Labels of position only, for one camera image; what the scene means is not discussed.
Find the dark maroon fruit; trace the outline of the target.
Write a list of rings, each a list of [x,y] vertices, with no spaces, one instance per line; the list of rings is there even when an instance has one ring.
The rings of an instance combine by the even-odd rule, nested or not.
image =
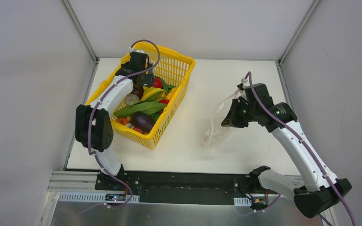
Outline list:
[[[134,87],[131,94],[136,95],[139,99],[142,99],[144,95],[144,88],[143,86]]]

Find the clear zip top bag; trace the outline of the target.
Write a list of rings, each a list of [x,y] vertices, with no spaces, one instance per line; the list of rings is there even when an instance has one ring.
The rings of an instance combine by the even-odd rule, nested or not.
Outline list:
[[[220,102],[215,108],[208,130],[202,138],[202,144],[204,147],[214,147],[223,142],[230,135],[230,128],[223,127],[222,121],[226,118],[233,99],[237,99],[240,96],[240,91],[236,90],[222,102]]]

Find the yellow plastic basket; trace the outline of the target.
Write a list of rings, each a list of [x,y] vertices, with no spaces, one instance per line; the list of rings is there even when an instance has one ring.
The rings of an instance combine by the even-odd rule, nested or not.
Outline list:
[[[148,40],[133,43],[118,67],[76,108],[75,138],[91,152],[114,133],[154,149],[188,88],[193,58]]]

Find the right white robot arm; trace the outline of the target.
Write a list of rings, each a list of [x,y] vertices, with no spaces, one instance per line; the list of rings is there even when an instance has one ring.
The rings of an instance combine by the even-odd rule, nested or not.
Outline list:
[[[339,203],[352,185],[348,179],[339,178],[319,157],[306,140],[291,107],[284,102],[275,104],[263,83],[237,87],[240,95],[232,100],[221,126],[246,128],[249,123],[257,122],[265,127],[284,147],[303,179],[298,182],[261,166],[249,173],[251,191],[260,193],[269,189],[290,198],[307,218],[316,217]]]

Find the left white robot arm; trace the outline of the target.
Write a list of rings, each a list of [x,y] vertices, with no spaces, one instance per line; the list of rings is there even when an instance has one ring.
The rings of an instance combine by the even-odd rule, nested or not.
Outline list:
[[[124,187],[125,178],[119,174],[121,163],[109,150],[114,138],[111,114],[133,88],[143,82],[145,74],[153,69],[143,50],[134,50],[129,56],[130,59],[120,65],[114,76],[105,81],[102,93],[91,103],[79,105],[75,112],[76,141],[88,149],[88,154],[96,159],[101,172],[108,175],[108,186],[116,191]]]

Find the red tomato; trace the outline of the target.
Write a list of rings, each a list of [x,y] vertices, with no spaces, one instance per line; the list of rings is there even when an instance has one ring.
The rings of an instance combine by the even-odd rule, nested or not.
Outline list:
[[[163,88],[163,82],[160,78],[154,78],[152,87],[162,89]]]

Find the yellow banana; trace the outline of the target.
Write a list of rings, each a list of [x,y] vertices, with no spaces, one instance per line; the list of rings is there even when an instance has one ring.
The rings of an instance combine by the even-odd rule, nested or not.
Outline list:
[[[148,89],[147,93],[143,95],[141,101],[153,101],[156,100],[165,90],[161,88]]]

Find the green chili pepper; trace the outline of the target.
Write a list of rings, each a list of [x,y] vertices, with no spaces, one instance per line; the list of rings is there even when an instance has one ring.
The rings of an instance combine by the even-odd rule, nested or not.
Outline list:
[[[167,84],[162,78],[155,76],[155,78],[159,79],[162,83],[163,89],[165,90],[166,94],[169,94],[173,88],[176,88],[177,86],[169,85]]]

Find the large green leaf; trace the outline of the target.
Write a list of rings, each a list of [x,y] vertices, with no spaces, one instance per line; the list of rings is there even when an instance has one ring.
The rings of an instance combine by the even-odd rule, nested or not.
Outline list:
[[[132,116],[136,112],[142,112],[146,115],[151,115],[166,107],[166,104],[157,101],[141,102],[139,104],[126,106],[114,112],[115,117]]]

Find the dark purple eggplant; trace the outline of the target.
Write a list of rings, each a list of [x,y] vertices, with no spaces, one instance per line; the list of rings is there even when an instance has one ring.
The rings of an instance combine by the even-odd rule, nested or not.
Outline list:
[[[143,132],[147,132],[147,133],[149,133],[155,125],[155,122],[153,121],[153,119],[151,119],[148,115],[146,115],[143,112],[135,112],[131,116],[131,122],[132,122],[133,126],[139,128]]]

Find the orange pumpkin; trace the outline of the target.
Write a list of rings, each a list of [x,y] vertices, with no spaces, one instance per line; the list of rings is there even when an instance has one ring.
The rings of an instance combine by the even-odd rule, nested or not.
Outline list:
[[[123,126],[130,124],[130,120],[128,120],[127,117],[120,117],[120,118],[117,118],[115,121]]]

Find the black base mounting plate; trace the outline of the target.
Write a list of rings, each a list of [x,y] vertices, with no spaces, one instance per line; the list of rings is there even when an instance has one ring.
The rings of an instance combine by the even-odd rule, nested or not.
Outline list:
[[[131,193],[143,203],[233,205],[234,198],[264,198],[269,191],[249,174],[176,173],[121,169],[116,179],[99,172],[95,189]]]

